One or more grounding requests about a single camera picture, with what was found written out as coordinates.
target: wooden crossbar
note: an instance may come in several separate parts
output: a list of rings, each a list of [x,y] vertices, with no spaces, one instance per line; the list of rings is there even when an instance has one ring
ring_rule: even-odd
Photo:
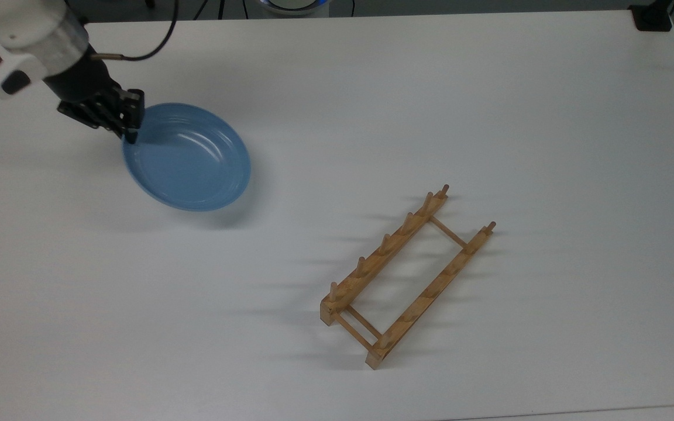
[[[435,216],[441,206],[446,203],[446,192],[449,185],[446,184],[439,192],[433,194],[429,192],[426,195],[423,205],[415,213],[408,213],[404,223],[394,234],[386,234],[383,237],[381,245],[371,253],[367,258],[359,258],[358,264],[353,272],[343,279],[339,284],[332,282],[329,293],[322,299],[320,306],[320,317],[327,325],[331,325],[334,320],[340,323],[358,342],[366,347],[369,354],[366,357],[366,364],[371,368],[378,368],[380,363],[386,358],[389,352],[397,345],[400,339],[415,324],[418,318],[433,304],[439,294],[452,282],[452,280],[466,266],[467,262],[482,247],[496,226],[495,222],[484,226],[475,234],[470,242],[465,242],[458,237],[452,230],[441,223]],[[444,234],[451,238],[455,243],[462,247],[462,250],[454,256],[452,261],[447,264],[431,284],[423,290],[423,293],[415,299],[412,304],[399,316],[399,318],[386,330],[380,333],[366,318],[351,306],[353,300],[361,293],[383,267],[397,255],[399,250],[409,242],[424,224],[431,222],[439,227]],[[340,315],[347,311],[358,320],[373,336],[376,341],[371,344],[367,341],[345,318]]]

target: floor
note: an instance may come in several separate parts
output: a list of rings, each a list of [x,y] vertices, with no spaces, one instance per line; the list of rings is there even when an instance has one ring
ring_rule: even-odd
[[[156,0],[153,9],[142,0],[70,0],[73,9],[92,22],[125,22],[169,20],[172,0]],[[264,18],[257,0],[228,0],[223,9],[223,19],[245,19],[243,2],[247,4],[249,18]],[[355,16],[391,16],[448,13],[501,13],[535,11],[596,11],[625,10],[634,2],[647,4],[647,0],[355,0]],[[192,19],[203,0],[180,2],[179,19]],[[220,0],[209,0],[199,19],[217,19]],[[351,0],[333,0],[331,16],[350,16]]]

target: blue plate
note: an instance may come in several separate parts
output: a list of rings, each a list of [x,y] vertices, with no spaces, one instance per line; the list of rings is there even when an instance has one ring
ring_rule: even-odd
[[[187,104],[146,109],[137,141],[123,142],[123,160],[147,194],[185,211],[230,205],[251,175],[238,134],[220,117]]]

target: table surface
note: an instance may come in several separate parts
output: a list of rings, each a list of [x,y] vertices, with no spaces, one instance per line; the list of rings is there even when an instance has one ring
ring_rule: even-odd
[[[107,53],[166,24],[89,25]],[[225,119],[252,181],[187,213],[42,84],[0,101],[0,419],[417,420],[674,405],[674,32],[628,11],[180,22],[109,64]],[[377,371],[329,283],[428,191],[496,232]],[[383,330],[457,248],[426,227]]]

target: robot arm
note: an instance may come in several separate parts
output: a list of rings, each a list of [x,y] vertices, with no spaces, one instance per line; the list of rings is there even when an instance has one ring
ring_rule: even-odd
[[[145,93],[124,91],[94,53],[63,0],[0,0],[0,98],[43,80],[61,99],[59,112],[133,143]]]

